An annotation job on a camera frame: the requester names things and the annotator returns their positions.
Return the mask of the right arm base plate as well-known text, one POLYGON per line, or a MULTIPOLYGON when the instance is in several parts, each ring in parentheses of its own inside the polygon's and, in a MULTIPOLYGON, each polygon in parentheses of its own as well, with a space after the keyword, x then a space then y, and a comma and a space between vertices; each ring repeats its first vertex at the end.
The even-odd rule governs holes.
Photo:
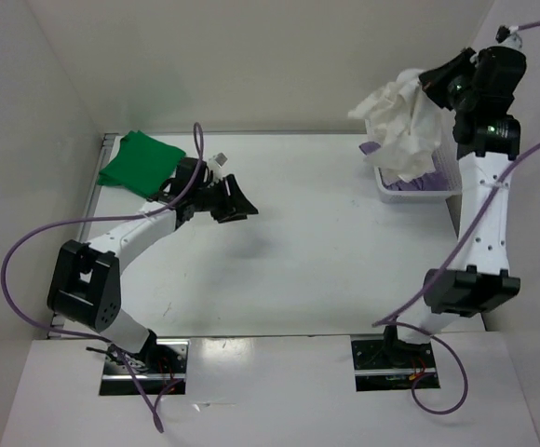
POLYGON ((384 340, 370 335, 352 337, 351 350, 357 392, 410 390, 416 379, 417 389, 440 388, 431 345, 391 360, 385 353, 384 340))

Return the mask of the green t shirt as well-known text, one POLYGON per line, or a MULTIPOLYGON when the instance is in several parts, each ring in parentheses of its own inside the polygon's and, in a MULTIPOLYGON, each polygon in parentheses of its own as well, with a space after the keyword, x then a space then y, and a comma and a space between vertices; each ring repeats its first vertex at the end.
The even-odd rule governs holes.
POLYGON ((117 155, 99 172, 97 184, 122 187, 148 198, 168 179, 186 153, 141 131, 131 131, 120 140, 117 155))

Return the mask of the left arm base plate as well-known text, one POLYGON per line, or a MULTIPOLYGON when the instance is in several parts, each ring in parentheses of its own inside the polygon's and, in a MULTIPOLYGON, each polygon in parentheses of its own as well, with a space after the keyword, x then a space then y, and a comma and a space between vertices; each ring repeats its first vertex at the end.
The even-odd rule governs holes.
MULTIPOLYGON (((162 344, 153 363, 146 364, 126 353, 125 358, 147 396, 184 395, 189 343, 185 340, 162 344)), ((139 394, 126 364, 111 347, 102 351, 103 370, 99 395, 104 397, 136 396, 139 394)))

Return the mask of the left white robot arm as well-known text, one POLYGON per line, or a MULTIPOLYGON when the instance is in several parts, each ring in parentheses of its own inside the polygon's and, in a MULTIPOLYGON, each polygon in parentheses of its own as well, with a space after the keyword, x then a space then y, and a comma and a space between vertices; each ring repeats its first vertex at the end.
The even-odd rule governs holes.
POLYGON ((170 371, 177 354, 157 342, 156 334, 122 308, 124 270, 151 246, 181 228, 198 212, 219 224, 245 220, 257 209, 245 197, 234 175, 218 180, 204 173, 194 182, 185 177, 165 180, 138 211, 88 242, 62 245, 47 296, 55 313, 80 323, 125 352, 135 371, 170 371))

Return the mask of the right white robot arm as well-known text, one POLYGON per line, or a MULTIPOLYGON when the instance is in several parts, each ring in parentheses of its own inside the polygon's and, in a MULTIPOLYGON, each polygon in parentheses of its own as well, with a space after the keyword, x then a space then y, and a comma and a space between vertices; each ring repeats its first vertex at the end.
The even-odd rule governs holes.
POLYGON ((454 113, 452 136, 462 178, 458 246, 425 274, 417 300, 385 323, 380 351, 400 366, 427 351, 431 335, 515 297, 520 279, 506 254, 509 169, 520 154, 520 122, 508 110, 527 62, 518 49, 465 49, 420 74, 427 97, 454 113))

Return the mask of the cream white t shirt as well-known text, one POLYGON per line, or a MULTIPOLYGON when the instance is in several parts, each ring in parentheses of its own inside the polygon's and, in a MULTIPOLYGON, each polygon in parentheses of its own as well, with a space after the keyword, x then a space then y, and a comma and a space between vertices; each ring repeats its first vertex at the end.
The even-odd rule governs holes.
POLYGON ((441 111, 424 93, 422 69, 402 71, 348 112, 361 120, 372 149, 369 162, 386 185, 411 183, 436 171, 434 155, 441 146, 441 111))

